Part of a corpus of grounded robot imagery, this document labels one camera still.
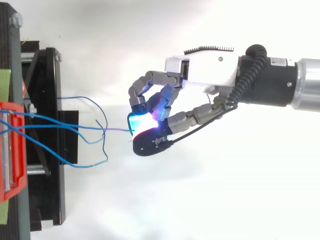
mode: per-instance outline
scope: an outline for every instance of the blue light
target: blue light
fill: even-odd
[[[134,130],[133,138],[146,130],[158,127],[158,121],[149,112],[144,115],[130,116],[129,123],[131,130]]]

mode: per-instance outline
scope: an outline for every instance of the black frame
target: black frame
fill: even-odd
[[[27,94],[24,108],[32,103],[37,113],[52,119],[79,123],[79,111],[62,111],[60,63],[55,48],[39,49],[38,41],[27,41],[22,53],[34,53],[31,62],[22,63],[22,76]],[[27,125],[48,124],[39,118],[25,117]],[[53,151],[74,164],[78,161],[78,135],[59,128],[30,128],[26,134],[38,139]],[[66,219],[65,170],[58,159],[36,144],[26,142],[27,164],[42,165],[45,174],[28,175],[31,231],[41,230],[42,220],[61,225]]]

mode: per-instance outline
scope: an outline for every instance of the screw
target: screw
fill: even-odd
[[[10,23],[15,27],[15,28],[21,28],[24,24],[24,20],[22,18],[22,15],[18,12],[14,13],[12,17],[10,18]]]
[[[36,114],[38,111],[37,111],[37,109],[35,108],[35,105],[33,105],[32,103],[31,104],[29,104],[29,113],[30,114]]]
[[[61,63],[62,62],[62,55],[61,53],[57,53],[55,55],[55,60],[58,62],[58,63]]]

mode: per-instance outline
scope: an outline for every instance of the coiled black cable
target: coiled black cable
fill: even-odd
[[[196,133],[197,131],[203,129],[204,127],[208,126],[210,123],[214,122],[217,119],[220,119],[226,113],[230,113],[238,108],[238,103],[242,95],[245,91],[250,87],[250,85],[256,80],[258,74],[265,66],[265,62],[267,60],[267,50],[264,46],[255,44],[250,46],[246,51],[245,55],[254,57],[254,61],[248,71],[240,78],[238,83],[232,88],[231,92],[229,93],[227,99],[227,106],[231,106],[229,109],[224,110],[217,116],[213,117],[206,123],[202,124],[201,126],[197,127],[196,129],[188,132],[187,134],[178,137],[173,141],[169,141],[172,145],[185,139],[186,137]]]
[[[246,51],[245,55],[254,57],[254,61],[251,67],[246,73],[240,78],[238,83],[232,88],[227,99],[228,106],[237,106],[240,98],[245,91],[251,86],[256,80],[258,74],[265,66],[267,60],[267,50],[264,46],[255,44],[250,46]]]

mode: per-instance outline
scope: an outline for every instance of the white background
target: white background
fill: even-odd
[[[10,0],[23,15],[21,39],[63,55],[62,95],[87,96],[109,127],[127,127],[128,89],[165,60],[200,45],[262,44],[270,57],[320,59],[314,0]],[[207,101],[185,91],[172,112]],[[103,122],[94,106],[80,124]],[[320,239],[320,115],[241,104],[165,152],[138,157],[131,136],[108,132],[109,162],[65,167],[66,221],[32,240]],[[101,132],[83,131],[90,140]],[[79,164],[104,159],[79,139]]]

